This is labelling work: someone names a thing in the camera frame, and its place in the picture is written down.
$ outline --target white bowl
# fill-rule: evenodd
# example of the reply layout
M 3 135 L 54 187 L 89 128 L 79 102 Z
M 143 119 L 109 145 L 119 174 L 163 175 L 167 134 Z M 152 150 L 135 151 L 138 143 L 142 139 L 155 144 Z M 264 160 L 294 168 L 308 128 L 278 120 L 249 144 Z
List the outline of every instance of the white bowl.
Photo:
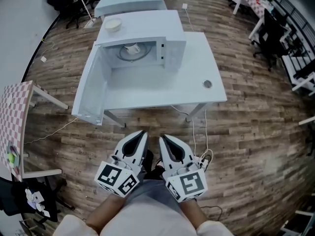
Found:
M 105 29 L 109 32 L 115 32 L 122 27 L 122 20 L 120 18 L 113 18 L 105 22 Z

